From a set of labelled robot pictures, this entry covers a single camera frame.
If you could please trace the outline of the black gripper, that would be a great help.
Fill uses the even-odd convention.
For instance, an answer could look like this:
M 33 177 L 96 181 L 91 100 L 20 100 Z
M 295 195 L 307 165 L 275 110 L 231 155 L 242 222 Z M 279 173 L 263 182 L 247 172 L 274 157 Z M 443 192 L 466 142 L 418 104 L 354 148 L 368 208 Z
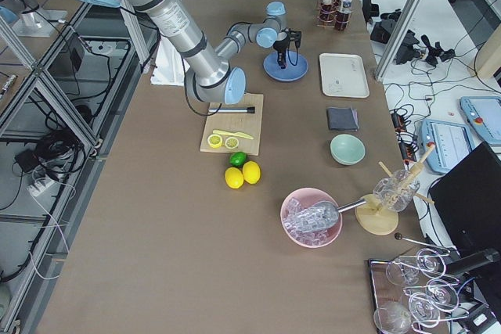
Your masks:
M 279 32 L 272 47 L 277 52 L 277 63 L 280 68 L 287 67 L 287 52 L 290 49 L 290 43 L 293 42 L 296 50 L 298 50 L 301 46 L 301 37 L 301 31 L 291 30 L 290 28 Z

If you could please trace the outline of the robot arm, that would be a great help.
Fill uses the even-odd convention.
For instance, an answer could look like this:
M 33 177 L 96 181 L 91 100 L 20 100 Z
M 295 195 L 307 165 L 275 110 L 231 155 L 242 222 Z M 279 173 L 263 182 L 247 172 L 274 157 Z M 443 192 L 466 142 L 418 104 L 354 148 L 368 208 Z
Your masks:
M 121 0 L 79 1 L 112 8 L 121 4 Z M 213 48 L 181 0 L 128 1 L 135 11 L 150 17 L 189 64 L 185 90 L 200 102 L 238 103 L 246 90 L 246 76 L 241 68 L 230 66 L 230 59 L 248 42 L 270 48 L 284 40 L 289 32 L 284 4 L 271 2 L 262 23 L 235 24 L 222 43 Z

